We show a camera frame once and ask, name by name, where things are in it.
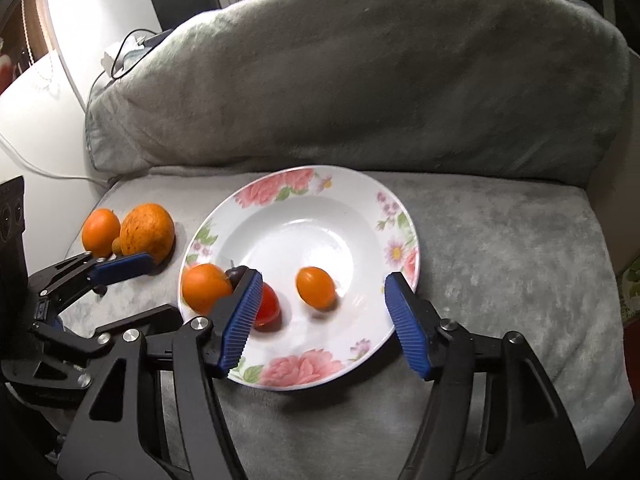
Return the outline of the small brown longan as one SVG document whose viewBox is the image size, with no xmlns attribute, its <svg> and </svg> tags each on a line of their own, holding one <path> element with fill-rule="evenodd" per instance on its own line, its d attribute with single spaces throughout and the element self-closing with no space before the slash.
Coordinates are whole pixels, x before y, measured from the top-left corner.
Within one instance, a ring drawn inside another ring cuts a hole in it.
<svg viewBox="0 0 640 480">
<path fill-rule="evenodd" d="M 113 243 L 112 243 L 112 253 L 113 253 L 114 255 L 116 255 L 116 256 L 119 256 L 119 255 L 121 255 L 121 254 L 122 254 L 122 248 L 120 248 L 120 240 L 119 240 L 119 238 L 118 238 L 118 237 L 116 237 L 116 238 L 113 240 Z"/>
</svg>

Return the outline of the floral white plate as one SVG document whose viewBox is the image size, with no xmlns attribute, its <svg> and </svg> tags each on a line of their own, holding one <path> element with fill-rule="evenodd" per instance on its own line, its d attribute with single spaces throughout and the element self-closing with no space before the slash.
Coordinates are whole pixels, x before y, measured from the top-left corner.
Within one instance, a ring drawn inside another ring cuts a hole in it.
<svg viewBox="0 0 640 480">
<path fill-rule="evenodd" d="M 320 386 L 363 364 L 393 335 L 384 282 L 400 272 L 410 286 L 420 273 L 416 226 L 386 186 L 332 166 L 278 171 L 232 193 L 186 245 L 181 267 L 230 261 L 262 274 L 278 295 L 281 316 L 252 330 L 232 382 L 292 391 Z M 300 269 L 325 270 L 336 287 L 331 309 L 298 296 Z"/>
</svg>

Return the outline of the small orange tangerine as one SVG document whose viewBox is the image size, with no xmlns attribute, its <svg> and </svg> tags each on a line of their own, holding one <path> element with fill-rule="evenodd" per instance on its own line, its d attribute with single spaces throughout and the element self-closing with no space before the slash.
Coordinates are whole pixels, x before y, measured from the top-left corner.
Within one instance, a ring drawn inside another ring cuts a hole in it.
<svg viewBox="0 0 640 480">
<path fill-rule="evenodd" d="M 197 314 L 209 315 L 216 302 L 232 292 L 228 276 L 211 263 L 192 266 L 182 274 L 182 299 Z"/>
</svg>

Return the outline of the red tomato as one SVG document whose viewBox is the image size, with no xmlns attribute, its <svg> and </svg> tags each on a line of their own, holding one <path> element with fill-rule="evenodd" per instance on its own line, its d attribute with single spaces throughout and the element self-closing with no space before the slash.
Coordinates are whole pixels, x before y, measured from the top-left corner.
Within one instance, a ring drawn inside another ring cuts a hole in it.
<svg viewBox="0 0 640 480">
<path fill-rule="evenodd" d="M 254 319 L 256 330 L 264 330 L 280 318 L 280 301 L 276 292 L 267 283 L 262 284 L 262 301 Z"/>
</svg>

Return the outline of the grey cushion backrest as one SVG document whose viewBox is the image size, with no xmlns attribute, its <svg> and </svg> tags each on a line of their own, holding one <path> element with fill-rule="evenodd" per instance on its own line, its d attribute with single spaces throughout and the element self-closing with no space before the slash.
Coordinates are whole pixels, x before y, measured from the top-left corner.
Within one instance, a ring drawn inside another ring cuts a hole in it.
<svg viewBox="0 0 640 480">
<path fill-rule="evenodd" d="M 629 51 L 565 0 L 243 0 L 94 92 L 93 166 L 331 164 L 585 185 L 628 120 Z"/>
</svg>

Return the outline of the dark plum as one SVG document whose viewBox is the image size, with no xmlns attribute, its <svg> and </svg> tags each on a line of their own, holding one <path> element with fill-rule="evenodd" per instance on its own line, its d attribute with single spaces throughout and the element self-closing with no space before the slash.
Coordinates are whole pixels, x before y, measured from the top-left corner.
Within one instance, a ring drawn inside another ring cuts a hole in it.
<svg viewBox="0 0 640 480">
<path fill-rule="evenodd" d="M 233 261 L 230 261 L 230 266 L 227 270 L 224 271 L 224 275 L 226 276 L 228 282 L 230 283 L 232 289 L 236 289 L 242 280 L 243 275 L 248 270 L 247 266 L 236 266 Z"/>
</svg>

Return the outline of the smooth large orange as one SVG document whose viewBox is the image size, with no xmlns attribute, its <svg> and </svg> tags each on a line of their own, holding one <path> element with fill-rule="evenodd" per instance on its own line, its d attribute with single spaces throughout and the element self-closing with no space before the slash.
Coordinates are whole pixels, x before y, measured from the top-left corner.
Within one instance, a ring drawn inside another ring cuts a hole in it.
<svg viewBox="0 0 640 480">
<path fill-rule="evenodd" d="M 120 223 L 113 211 L 105 208 L 94 210 L 86 219 L 81 231 L 81 243 L 93 257 L 107 258 L 112 254 L 112 244 L 119 237 Z"/>
</svg>

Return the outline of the speckled large orange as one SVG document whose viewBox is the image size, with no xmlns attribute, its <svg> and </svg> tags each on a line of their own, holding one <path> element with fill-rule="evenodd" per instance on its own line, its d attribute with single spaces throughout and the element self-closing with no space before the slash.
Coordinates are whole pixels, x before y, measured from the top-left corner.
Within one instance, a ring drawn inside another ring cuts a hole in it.
<svg viewBox="0 0 640 480">
<path fill-rule="evenodd" d="M 119 248 L 124 256 L 146 252 L 159 266 L 170 254 L 174 243 L 174 220 L 159 204 L 134 207 L 120 226 Z"/>
</svg>

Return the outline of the small orange kumquat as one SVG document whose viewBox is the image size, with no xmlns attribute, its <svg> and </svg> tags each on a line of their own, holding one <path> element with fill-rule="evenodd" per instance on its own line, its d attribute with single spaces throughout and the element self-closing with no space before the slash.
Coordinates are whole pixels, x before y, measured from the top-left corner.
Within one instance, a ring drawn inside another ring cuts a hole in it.
<svg viewBox="0 0 640 480">
<path fill-rule="evenodd" d="M 300 269 L 296 275 L 295 286 L 300 299 L 316 310 L 331 309 L 336 303 L 334 281 L 325 270 L 316 266 Z"/>
</svg>

